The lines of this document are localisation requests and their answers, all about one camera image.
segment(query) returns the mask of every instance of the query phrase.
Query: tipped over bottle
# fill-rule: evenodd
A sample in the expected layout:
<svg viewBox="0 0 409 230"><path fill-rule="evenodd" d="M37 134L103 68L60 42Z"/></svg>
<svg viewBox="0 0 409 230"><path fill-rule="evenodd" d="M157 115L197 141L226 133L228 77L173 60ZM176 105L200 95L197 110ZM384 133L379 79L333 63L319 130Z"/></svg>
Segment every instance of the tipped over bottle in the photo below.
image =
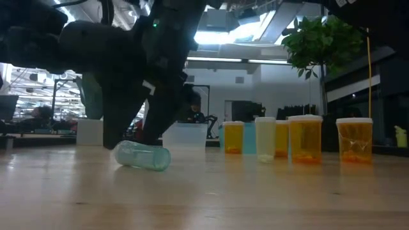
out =
<svg viewBox="0 0 409 230"><path fill-rule="evenodd" d="M112 151L117 163L154 171L165 171L171 163L169 150L132 141L121 141Z"/></svg>

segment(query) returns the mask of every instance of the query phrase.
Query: white container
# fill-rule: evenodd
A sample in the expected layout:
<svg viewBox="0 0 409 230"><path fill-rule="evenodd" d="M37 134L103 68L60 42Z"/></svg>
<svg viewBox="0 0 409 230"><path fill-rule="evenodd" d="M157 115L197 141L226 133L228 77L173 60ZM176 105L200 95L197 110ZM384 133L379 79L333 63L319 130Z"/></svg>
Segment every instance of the white container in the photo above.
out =
<svg viewBox="0 0 409 230"><path fill-rule="evenodd" d="M162 135L163 147L176 151L205 151L207 128L207 124L175 123Z"/></svg>
<svg viewBox="0 0 409 230"><path fill-rule="evenodd" d="M104 143L104 122L95 119L82 119L77 125L77 145L102 146Z"/></svg>
<svg viewBox="0 0 409 230"><path fill-rule="evenodd" d="M269 163L275 155L275 118L256 118L257 159Z"/></svg>

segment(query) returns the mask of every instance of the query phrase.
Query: desk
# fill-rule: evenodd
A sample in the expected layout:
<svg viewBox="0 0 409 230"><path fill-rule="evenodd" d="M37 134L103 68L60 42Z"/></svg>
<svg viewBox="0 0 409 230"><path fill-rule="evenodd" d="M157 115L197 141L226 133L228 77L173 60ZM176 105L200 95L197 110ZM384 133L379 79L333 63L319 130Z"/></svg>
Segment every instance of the desk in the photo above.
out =
<svg viewBox="0 0 409 230"><path fill-rule="evenodd" d="M374 166L259 164L173 153L166 172L120 167L103 148L0 155L1 229L408 229L409 159Z"/></svg>

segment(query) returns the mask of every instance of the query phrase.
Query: computer monitor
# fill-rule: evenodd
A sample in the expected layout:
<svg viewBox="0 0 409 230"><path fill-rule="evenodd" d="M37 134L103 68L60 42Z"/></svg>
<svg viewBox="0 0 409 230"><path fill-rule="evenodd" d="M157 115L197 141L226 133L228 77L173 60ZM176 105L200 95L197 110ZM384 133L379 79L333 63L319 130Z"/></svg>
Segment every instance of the computer monitor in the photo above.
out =
<svg viewBox="0 0 409 230"><path fill-rule="evenodd" d="M19 96L16 95L0 95L0 119L5 121L13 119L18 99Z"/></svg>

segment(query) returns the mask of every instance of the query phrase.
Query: green leaves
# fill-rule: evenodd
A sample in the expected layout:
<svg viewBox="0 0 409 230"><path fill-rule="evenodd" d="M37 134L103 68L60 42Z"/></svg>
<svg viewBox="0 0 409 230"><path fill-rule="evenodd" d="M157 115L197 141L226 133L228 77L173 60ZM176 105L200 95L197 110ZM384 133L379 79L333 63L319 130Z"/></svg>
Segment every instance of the green leaves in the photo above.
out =
<svg viewBox="0 0 409 230"><path fill-rule="evenodd" d="M359 31L336 17L329 17L323 25L321 18L309 21L306 18L297 27L288 30L289 36L282 41L293 67L298 68L298 76L311 75L309 66L326 65L330 72L340 70L359 52L362 35Z"/></svg>

